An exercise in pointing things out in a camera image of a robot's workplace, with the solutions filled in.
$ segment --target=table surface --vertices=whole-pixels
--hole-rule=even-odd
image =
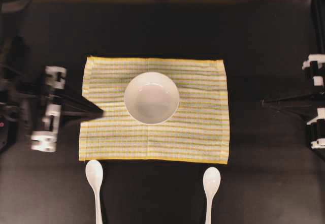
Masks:
[[[88,55],[224,59],[231,122],[228,165],[101,161],[102,211],[110,224],[199,224],[202,178],[221,172],[212,223],[325,222],[325,164],[306,147],[297,117],[261,108],[277,89],[305,82],[317,52],[311,0],[33,0],[4,16],[7,36],[30,47],[26,73],[68,69],[81,92]],[[56,153],[20,139],[0,154],[0,223],[95,223],[94,197],[78,161],[79,126]]]

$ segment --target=white plastic part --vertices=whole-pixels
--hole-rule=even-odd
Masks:
[[[53,88],[64,89],[66,84],[67,70],[61,67],[46,67],[45,72],[51,77],[47,78],[46,84],[52,86]],[[61,73],[61,79],[57,81],[57,74]]]
[[[302,70],[305,68],[310,67],[310,62],[311,61],[317,61],[318,68],[321,68],[323,66],[323,63],[325,63],[325,55],[323,54],[310,54],[308,56],[308,60],[303,62]],[[322,76],[314,76],[314,85],[315,86],[323,86],[324,87],[324,80]]]
[[[310,62],[316,60],[318,68],[322,67],[322,64],[325,63],[325,55],[323,54],[310,54],[308,60],[303,62],[302,69],[310,67]]]
[[[313,80],[314,80],[314,85],[315,86],[323,86],[324,87],[323,77],[321,77],[321,76],[314,76],[313,77]]]
[[[103,181],[103,168],[99,161],[91,160],[86,165],[86,177],[95,194],[96,224],[103,224],[100,191]]]
[[[218,169],[209,167],[203,175],[203,188],[207,197],[207,214],[205,224],[211,224],[212,200],[217,193],[221,182],[221,176]]]
[[[318,108],[317,114],[318,116],[307,122],[307,125],[317,122],[318,119],[325,119],[325,108]],[[324,149],[325,139],[317,139],[317,141],[312,141],[310,142],[310,144],[312,149]]]
[[[31,149],[43,152],[56,151],[56,134],[49,131],[33,132]]]
[[[317,114],[318,116],[307,122],[307,125],[317,122],[318,119],[325,119],[325,108],[317,108]]]

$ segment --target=placemat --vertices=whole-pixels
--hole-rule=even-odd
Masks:
[[[138,74],[159,72],[177,85],[175,115],[158,125],[135,121],[123,94]],[[104,117],[81,123],[79,160],[163,159],[227,164],[230,124],[222,60],[88,57],[82,95]]]

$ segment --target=bowl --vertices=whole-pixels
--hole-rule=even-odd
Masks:
[[[124,103],[135,120],[144,124],[158,124],[171,118],[177,111],[179,92],[166,75],[142,73],[126,87]]]

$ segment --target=spoon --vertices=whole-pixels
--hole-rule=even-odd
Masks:
[[[207,196],[207,215],[205,217],[205,224],[211,224],[211,208],[212,200],[217,193],[220,186],[221,176],[218,169],[209,167],[203,175],[203,188]]]
[[[86,177],[95,194],[96,224],[103,224],[100,191],[103,181],[103,168],[101,163],[91,160],[86,165]]]

